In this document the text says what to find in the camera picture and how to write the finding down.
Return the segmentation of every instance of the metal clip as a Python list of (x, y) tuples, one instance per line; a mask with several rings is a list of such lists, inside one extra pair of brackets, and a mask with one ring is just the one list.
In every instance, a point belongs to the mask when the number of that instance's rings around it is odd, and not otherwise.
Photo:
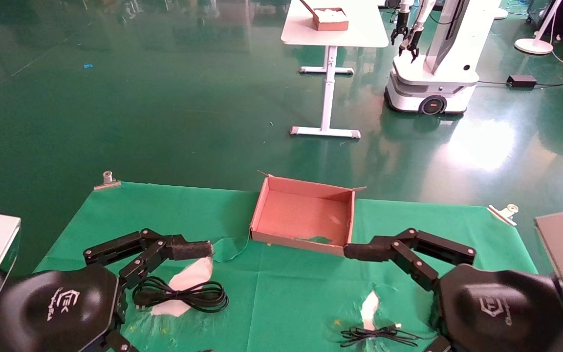
[(512, 216), (518, 213), (518, 207), (513, 204), (508, 204), (505, 209), (499, 211), (497, 208), (493, 207), (492, 205), (488, 205), (488, 210), (492, 213), (492, 215), (496, 216), (499, 220), (507, 223), (508, 225), (516, 226), (516, 223), (512, 220)]
[(120, 186), (121, 181), (117, 181), (112, 177), (112, 171), (107, 170), (103, 173), (103, 183), (93, 187), (94, 190), (107, 189), (109, 187)]

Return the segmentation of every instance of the lamp base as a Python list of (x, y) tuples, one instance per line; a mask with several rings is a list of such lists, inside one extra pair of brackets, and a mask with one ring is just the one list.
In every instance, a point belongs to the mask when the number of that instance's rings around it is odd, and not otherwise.
[(498, 8), (496, 10), (494, 10), (494, 19), (495, 20), (502, 20), (503, 18), (507, 17), (507, 10), (506, 9), (502, 9), (502, 8)]
[(551, 44), (532, 38), (516, 40), (514, 47), (524, 53), (534, 55), (546, 55), (553, 51), (553, 46)]

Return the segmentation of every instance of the white floor lamp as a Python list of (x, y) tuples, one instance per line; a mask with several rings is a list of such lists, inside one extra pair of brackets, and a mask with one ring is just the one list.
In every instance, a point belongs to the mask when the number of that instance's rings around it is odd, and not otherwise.
[(535, 38), (533, 39), (524, 38), (524, 39), (516, 40), (516, 43), (514, 43), (516, 49), (523, 51), (525, 53), (536, 54), (536, 55), (546, 55), (549, 54), (551, 51), (553, 51), (552, 44), (543, 42), (541, 38), (544, 32), (547, 30), (549, 23), (555, 17), (557, 7), (559, 7), (559, 4), (561, 4), (561, 2), (562, 0), (556, 0), (553, 3), (553, 6), (551, 7), (551, 9), (549, 9), (549, 11), (547, 12), (544, 18), (544, 22), (542, 23), (542, 26), (540, 27), (540, 29), (538, 29), (538, 34), (536, 34)]

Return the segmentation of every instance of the white robot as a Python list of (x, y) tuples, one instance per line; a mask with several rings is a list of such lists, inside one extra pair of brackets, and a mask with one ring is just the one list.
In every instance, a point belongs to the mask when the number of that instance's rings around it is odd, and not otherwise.
[(413, 3), (400, 2), (392, 44), (399, 34), (404, 38), (384, 97), (397, 111), (461, 114), (479, 81), (476, 66), (500, 0), (446, 0), (426, 55), (419, 54), (418, 41), (435, 0), (422, 0), (408, 28)]

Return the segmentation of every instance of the white paper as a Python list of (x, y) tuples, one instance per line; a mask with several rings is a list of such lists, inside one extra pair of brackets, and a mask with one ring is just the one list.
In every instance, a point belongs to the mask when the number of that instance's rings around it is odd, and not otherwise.
[(375, 330), (375, 313), (377, 312), (377, 307), (379, 306), (379, 298), (375, 291), (371, 291), (364, 303), (362, 303), (362, 310), (360, 310), (360, 315), (362, 315), (362, 323), (364, 323), (364, 328), (366, 330)]

